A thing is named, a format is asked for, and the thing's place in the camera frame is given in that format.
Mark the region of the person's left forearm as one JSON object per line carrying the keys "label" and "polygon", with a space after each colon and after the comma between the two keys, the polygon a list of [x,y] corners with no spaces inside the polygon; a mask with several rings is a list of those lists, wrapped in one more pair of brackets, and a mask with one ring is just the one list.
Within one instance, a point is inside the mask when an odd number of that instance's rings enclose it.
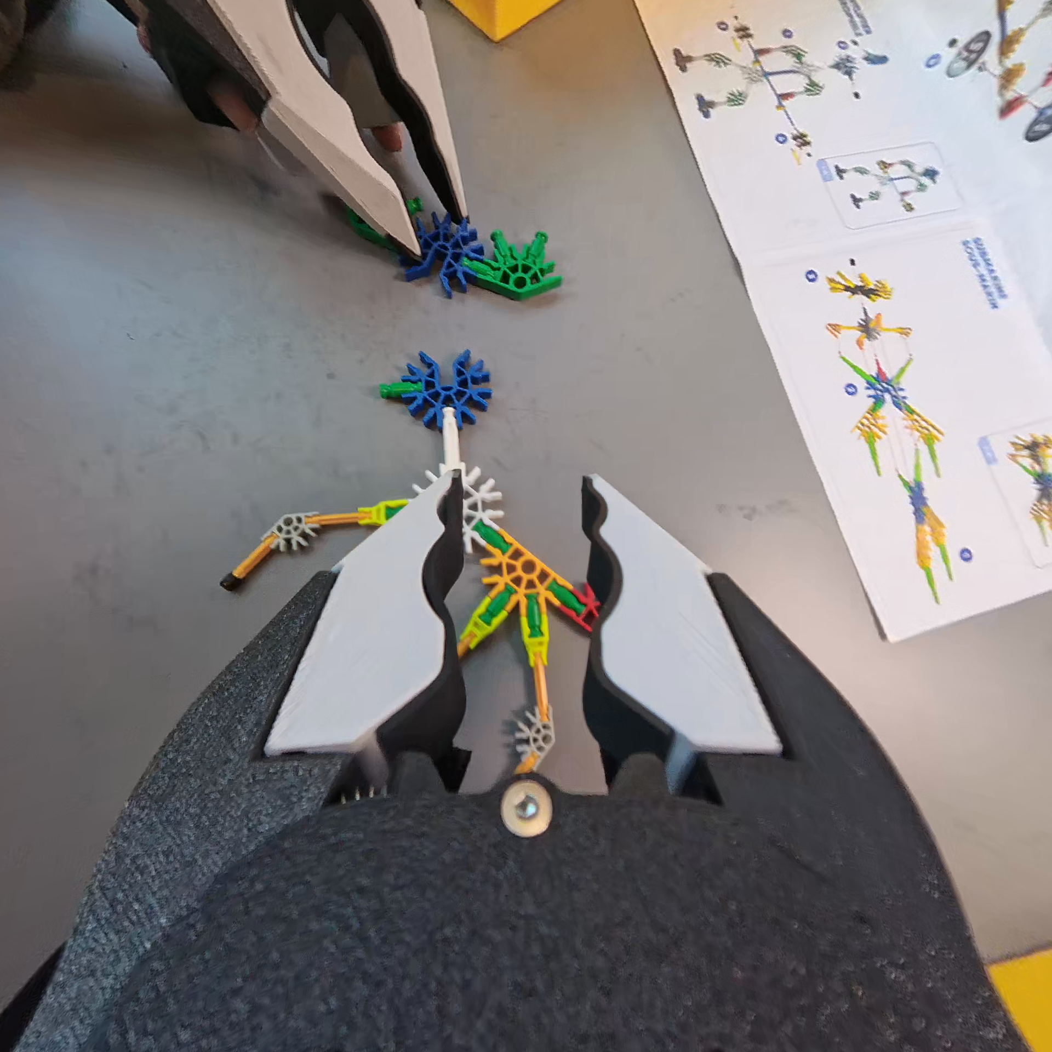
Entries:
{"label": "person's left forearm", "polygon": [[157,73],[124,2],[2,2],[2,96],[33,89],[151,89]]}

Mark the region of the multicoloured toy hand assembly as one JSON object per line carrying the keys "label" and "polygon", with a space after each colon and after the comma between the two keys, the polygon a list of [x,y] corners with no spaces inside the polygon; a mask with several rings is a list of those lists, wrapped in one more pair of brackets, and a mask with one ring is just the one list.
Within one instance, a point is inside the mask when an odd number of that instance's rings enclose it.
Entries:
{"label": "multicoloured toy hand assembly", "polygon": [[557,730],[548,695],[547,664],[550,630],[548,612],[554,608],[567,620],[591,632],[596,623],[599,600],[589,585],[574,587],[542,559],[507,533],[499,519],[503,517],[502,493],[495,481],[481,480],[481,469],[464,468],[459,434],[465,424],[474,424],[476,412],[484,411],[493,390],[490,375],[482,361],[469,350],[458,355],[453,379],[442,380],[440,365],[421,351],[417,363],[408,363],[401,379],[382,384],[380,396],[399,400],[409,414],[426,427],[441,429],[443,458],[438,472],[426,472],[429,482],[449,470],[462,473],[462,535],[465,552],[474,548],[482,553],[480,564],[490,570],[482,579],[486,596],[472,612],[458,641],[458,656],[474,651],[491,638],[512,613],[519,616],[523,646],[533,672],[533,708],[517,720],[514,747],[519,776],[535,775],[557,742]]}

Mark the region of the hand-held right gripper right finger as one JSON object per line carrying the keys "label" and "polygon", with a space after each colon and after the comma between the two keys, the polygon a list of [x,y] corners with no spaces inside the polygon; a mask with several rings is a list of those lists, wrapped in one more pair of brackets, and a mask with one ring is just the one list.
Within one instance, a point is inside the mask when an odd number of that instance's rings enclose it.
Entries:
{"label": "hand-held right gripper right finger", "polygon": [[596,473],[582,480],[598,600],[583,711],[606,781],[636,754],[667,782],[703,756],[782,757],[782,739],[734,638],[710,567]]}

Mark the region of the person's left hand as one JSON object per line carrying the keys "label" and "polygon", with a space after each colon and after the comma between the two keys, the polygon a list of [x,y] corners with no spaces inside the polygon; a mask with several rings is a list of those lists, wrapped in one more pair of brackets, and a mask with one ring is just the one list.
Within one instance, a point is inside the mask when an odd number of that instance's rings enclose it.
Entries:
{"label": "person's left hand", "polygon": [[259,129],[259,93],[181,20],[148,11],[138,19],[138,37],[196,120],[243,134]]}

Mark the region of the yellow divided plastic bin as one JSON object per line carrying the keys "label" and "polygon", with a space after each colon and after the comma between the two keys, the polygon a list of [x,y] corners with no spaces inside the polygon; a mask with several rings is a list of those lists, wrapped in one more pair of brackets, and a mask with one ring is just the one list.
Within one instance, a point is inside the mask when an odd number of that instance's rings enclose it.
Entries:
{"label": "yellow divided plastic bin", "polygon": [[449,1],[456,11],[493,42],[505,40],[560,3],[559,0]]}

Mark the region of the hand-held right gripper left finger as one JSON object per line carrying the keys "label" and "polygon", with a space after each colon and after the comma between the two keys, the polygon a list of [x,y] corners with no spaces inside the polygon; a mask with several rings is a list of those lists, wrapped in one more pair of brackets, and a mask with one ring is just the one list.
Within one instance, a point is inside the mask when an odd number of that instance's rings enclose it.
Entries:
{"label": "hand-held right gripper left finger", "polygon": [[448,472],[335,573],[264,752],[446,756],[466,710],[447,598],[464,568],[463,483]]}

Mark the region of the grey desk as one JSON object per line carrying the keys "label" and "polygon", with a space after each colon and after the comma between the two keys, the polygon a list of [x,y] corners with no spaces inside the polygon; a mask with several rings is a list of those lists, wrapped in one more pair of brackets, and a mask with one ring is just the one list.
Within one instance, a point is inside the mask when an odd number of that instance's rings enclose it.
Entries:
{"label": "grey desk", "polygon": [[64,940],[193,700],[363,533],[219,582],[280,513],[410,493],[440,440],[378,398],[464,349],[505,522],[584,575],[598,472],[728,572],[918,801],[989,958],[1050,943],[1050,596],[888,644],[632,2],[505,46],[427,17],[470,219],[559,294],[406,283],[252,142],[151,89],[2,96],[2,1002]]}

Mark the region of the green and blue toy assembly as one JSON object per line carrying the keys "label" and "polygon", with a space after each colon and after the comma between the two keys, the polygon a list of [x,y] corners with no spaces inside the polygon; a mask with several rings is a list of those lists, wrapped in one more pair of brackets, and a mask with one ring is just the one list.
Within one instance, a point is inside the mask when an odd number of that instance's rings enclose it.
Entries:
{"label": "green and blue toy assembly", "polygon": [[563,277],[557,272],[557,262],[547,258],[547,232],[538,231],[533,240],[518,247],[507,241],[502,230],[494,230],[490,236],[491,252],[487,252],[468,221],[456,223],[450,215],[431,214],[430,222],[425,222],[419,198],[406,199],[405,205],[414,223],[418,258],[402,254],[390,237],[375,230],[351,207],[344,210],[359,237],[394,252],[406,281],[434,276],[448,298],[454,289],[466,294],[470,286],[477,286],[515,302],[561,288]]}

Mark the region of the white toy instruction sheet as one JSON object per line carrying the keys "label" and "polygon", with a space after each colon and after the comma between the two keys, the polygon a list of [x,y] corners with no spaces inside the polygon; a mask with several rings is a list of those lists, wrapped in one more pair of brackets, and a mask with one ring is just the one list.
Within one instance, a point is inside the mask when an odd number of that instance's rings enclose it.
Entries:
{"label": "white toy instruction sheet", "polygon": [[885,638],[1049,593],[1051,3],[636,6]]}

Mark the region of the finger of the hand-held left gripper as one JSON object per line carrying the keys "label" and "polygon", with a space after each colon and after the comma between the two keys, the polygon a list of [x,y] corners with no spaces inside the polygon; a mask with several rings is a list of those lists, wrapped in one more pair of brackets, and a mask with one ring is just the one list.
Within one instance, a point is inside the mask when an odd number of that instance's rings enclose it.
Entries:
{"label": "finger of the hand-held left gripper", "polygon": [[288,3],[207,4],[265,88],[267,132],[405,255],[420,256],[398,184],[367,148],[345,100],[317,68]]}
{"label": "finger of the hand-held left gripper", "polygon": [[379,90],[405,126],[416,160],[440,204],[454,220],[468,217],[453,132],[426,15],[420,2],[360,1],[353,31]]}

